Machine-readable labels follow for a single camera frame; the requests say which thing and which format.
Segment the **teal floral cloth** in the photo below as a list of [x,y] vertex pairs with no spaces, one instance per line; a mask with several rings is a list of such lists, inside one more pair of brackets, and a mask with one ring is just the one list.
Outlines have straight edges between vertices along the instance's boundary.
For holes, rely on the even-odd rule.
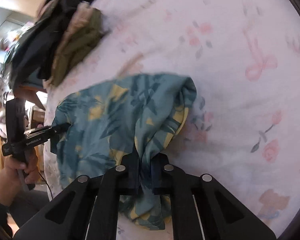
[[195,97],[192,79],[172,74],[130,76],[69,95],[52,123],[71,124],[66,134],[51,139],[61,185],[68,186],[82,174],[103,175],[132,153],[135,144],[143,193],[121,196],[119,209],[138,225],[164,229],[170,199],[152,194],[150,159],[180,132]]

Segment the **person's hand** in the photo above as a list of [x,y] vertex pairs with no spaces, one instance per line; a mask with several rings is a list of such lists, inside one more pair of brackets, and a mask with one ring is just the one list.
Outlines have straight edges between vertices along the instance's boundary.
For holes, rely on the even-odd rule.
[[19,162],[12,156],[6,158],[4,169],[0,172],[0,203],[10,206],[14,197],[21,189],[21,181],[18,176],[18,169],[22,169],[28,176],[25,179],[26,184],[32,184],[38,181],[40,175],[37,167],[38,157],[35,150],[29,155],[29,163]]

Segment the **black cable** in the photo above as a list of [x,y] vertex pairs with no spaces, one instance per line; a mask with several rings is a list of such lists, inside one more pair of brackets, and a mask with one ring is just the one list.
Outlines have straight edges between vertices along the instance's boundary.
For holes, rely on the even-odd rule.
[[50,188],[48,182],[47,182],[47,181],[45,180],[45,178],[41,175],[40,171],[38,171],[38,172],[39,172],[40,177],[41,177],[41,178],[43,179],[43,181],[47,184],[48,189],[50,190],[51,197],[52,197],[52,199],[53,199],[52,191],[51,191],[51,188]]

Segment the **bed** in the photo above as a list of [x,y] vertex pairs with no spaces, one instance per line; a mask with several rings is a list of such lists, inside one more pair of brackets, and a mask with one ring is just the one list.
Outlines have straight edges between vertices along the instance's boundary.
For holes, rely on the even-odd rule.
[[[95,0],[111,29],[48,90],[45,125],[67,95],[123,75],[189,75],[197,99],[166,150],[213,175],[279,237],[300,209],[300,15],[289,0]],[[45,174],[61,190],[56,156]],[[117,239],[173,239],[119,216]]]

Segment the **metal screw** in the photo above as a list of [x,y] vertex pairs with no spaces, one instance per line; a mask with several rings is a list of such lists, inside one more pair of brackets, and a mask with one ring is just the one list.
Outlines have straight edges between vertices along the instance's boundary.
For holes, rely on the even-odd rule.
[[124,171],[125,169],[126,169],[126,166],[124,166],[124,165],[118,165],[115,168],[116,171]]
[[202,176],[202,179],[203,179],[205,182],[210,182],[210,181],[212,181],[212,176],[209,175],[209,174],[204,174],[204,175]]
[[171,165],[171,164],[165,165],[165,166],[164,166],[164,170],[165,170],[165,171],[173,171],[173,165]]
[[79,181],[80,183],[87,182],[87,181],[88,181],[88,176],[86,176],[86,175],[81,175],[81,176],[78,178],[78,181]]

